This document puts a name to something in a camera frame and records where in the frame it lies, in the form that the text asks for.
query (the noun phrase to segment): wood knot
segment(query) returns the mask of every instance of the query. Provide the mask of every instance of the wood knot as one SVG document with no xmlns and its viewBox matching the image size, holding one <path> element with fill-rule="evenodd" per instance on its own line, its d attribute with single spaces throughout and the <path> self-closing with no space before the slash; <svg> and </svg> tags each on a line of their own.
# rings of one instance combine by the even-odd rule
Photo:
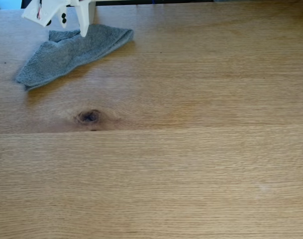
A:
<svg viewBox="0 0 303 239">
<path fill-rule="evenodd" d="M 100 120 L 100 114 L 101 113 L 98 110 L 84 111 L 84 112 L 80 112 L 76 116 L 76 120 L 82 124 L 96 123 L 99 122 Z"/>
</svg>

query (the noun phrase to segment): light wood surface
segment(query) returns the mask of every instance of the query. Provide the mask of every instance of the light wood surface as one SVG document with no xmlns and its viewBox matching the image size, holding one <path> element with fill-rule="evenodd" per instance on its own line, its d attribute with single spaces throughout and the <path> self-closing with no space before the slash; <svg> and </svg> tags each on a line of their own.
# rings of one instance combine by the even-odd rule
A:
<svg viewBox="0 0 303 239">
<path fill-rule="evenodd" d="M 303 239 L 303 1 L 99 7 L 134 41 L 28 93 L 48 33 L 21 13 L 0 10 L 0 239 Z"/>
</svg>

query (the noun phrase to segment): oak wood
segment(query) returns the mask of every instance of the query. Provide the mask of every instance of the oak wood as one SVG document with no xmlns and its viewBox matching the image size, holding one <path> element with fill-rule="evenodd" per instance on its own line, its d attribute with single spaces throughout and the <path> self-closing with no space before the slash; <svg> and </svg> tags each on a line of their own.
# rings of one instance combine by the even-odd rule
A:
<svg viewBox="0 0 303 239">
<path fill-rule="evenodd" d="M 13 79 L 47 29 L 21 13 L 0 11 L 0 133 L 303 123 L 303 1 L 99 7 L 134 41 L 29 93 Z"/>
<path fill-rule="evenodd" d="M 303 239 L 303 126 L 0 135 L 0 239 Z"/>
<path fill-rule="evenodd" d="M 99 7 L 134 41 L 28 93 L 47 30 L 21 13 L 0 11 L 0 239 L 303 239 L 303 1 Z"/>
</svg>

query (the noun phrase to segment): wooden tabletop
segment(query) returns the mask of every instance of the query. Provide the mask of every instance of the wooden tabletop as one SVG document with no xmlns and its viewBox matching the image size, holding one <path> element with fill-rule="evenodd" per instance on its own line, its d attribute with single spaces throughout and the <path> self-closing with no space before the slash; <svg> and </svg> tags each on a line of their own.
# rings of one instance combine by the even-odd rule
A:
<svg viewBox="0 0 303 239">
<path fill-rule="evenodd" d="M 0 239 L 303 239 L 303 0 L 99 7 L 134 41 L 30 92 L 48 31 L 21 14 L 0 10 Z"/>
</svg>

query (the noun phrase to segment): microfiber cloth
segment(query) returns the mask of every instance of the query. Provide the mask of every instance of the microfiber cloth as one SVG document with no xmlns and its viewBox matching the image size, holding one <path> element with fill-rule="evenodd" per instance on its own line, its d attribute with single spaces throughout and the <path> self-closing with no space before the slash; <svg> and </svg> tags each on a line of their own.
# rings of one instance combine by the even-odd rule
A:
<svg viewBox="0 0 303 239">
<path fill-rule="evenodd" d="M 44 42 L 25 64 L 16 81 L 31 90 L 64 76 L 80 65 L 96 61 L 133 38 L 133 30 L 90 25 L 86 37 L 80 31 L 50 31 Z"/>
</svg>

